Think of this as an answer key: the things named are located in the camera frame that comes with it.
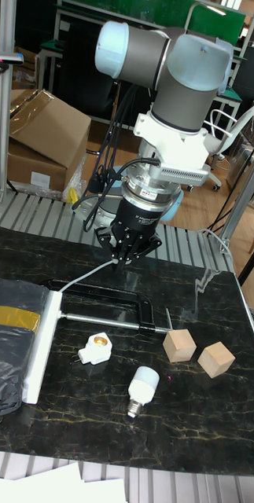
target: white paper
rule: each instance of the white paper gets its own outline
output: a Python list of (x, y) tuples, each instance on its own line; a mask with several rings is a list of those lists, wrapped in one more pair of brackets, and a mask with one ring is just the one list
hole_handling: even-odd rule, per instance
[(38, 187), (43, 187), (44, 189), (50, 188), (51, 177), (48, 174), (36, 173), (36, 171), (31, 172), (31, 184), (37, 185)]
[(13, 480), (0, 479), (0, 501), (4, 503), (19, 503), (24, 497), (23, 491), (15, 487)]
[(20, 493), (21, 499), (15, 503), (42, 503), (51, 501), (53, 503), (65, 503), (70, 501), (83, 486), (79, 473), (79, 464), (72, 463), (39, 473), (14, 482), (16, 494)]
[(127, 503), (123, 479), (83, 483), (78, 463), (19, 480), (0, 479), (0, 501), (4, 503)]
[(78, 489), (80, 503), (126, 503), (123, 479), (86, 482)]

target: yellow tape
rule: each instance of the yellow tape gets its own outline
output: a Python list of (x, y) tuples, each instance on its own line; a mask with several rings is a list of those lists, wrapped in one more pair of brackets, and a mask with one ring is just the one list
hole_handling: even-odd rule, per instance
[(68, 191), (67, 203), (76, 203), (79, 198), (77, 197), (77, 193), (74, 187), (71, 187)]
[(29, 329), (36, 332), (40, 314), (18, 309), (17, 307), (0, 306), (0, 325)]

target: black plastic bag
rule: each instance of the black plastic bag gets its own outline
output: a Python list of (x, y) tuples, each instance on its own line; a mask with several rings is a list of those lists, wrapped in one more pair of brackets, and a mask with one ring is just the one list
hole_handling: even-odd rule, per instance
[(0, 416), (13, 412), (21, 405), (23, 382), (36, 330), (36, 326), (26, 328), (25, 323), (24, 326), (11, 326), (9, 323), (13, 321), (13, 316), (7, 314), (19, 314), (22, 310), (24, 318), (25, 311), (30, 312), (29, 319), (32, 321), (39, 318), (37, 314), (41, 317), (48, 293), (47, 288), (26, 281), (0, 279), (0, 307), (5, 307), (0, 309)]

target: sticker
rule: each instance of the sticker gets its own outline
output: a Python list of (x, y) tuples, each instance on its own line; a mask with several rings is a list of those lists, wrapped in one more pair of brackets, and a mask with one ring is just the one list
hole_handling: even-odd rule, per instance
[(136, 187), (135, 183), (133, 183), (131, 180), (128, 181), (128, 185), (129, 187), (131, 187), (131, 189), (135, 189)]
[(48, 189), (50, 187), (50, 179), (51, 177), (48, 174), (36, 173), (35, 171), (31, 172), (32, 185), (38, 185), (39, 187)]
[(154, 201), (157, 198), (157, 194), (155, 192), (150, 192), (149, 190), (141, 190), (141, 196), (145, 197), (146, 199), (150, 199), (151, 201)]

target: label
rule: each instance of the label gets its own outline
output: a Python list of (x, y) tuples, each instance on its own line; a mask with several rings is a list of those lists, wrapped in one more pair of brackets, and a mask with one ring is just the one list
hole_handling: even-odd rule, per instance
[(127, 184), (128, 184), (128, 185), (129, 185), (129, 187), (131, 187), (131, 189), (133, 189), (133, 190), (134, 190), (134, 189), (135, 189), (135, 187), (136, 187), (135, 183), (133, 183), (131, 180), (129, 180)]
[(32, 185), (38, 185), (39, 187), (48, 189), (50, 187), (50, 179), (51, 177), (48, 174), (36, 173), (35, 171), (31, 172)]
[(149, 190), (145, 189), (141, 190), (140, 195), (145, 197), (146, 199), (150, 199), (151, 201), (154, 201), (157, 198), (157, 194), (155, 194), (155, 192), (150, 192)]
[(136, 215), (135, 218), (138, 219), (138, 223), (141, 226), (151, 226), (154, 222), (157, 222), (157, 220), (159, 220), (158, 218), (146, 218), (141, 217), (140, 215)]

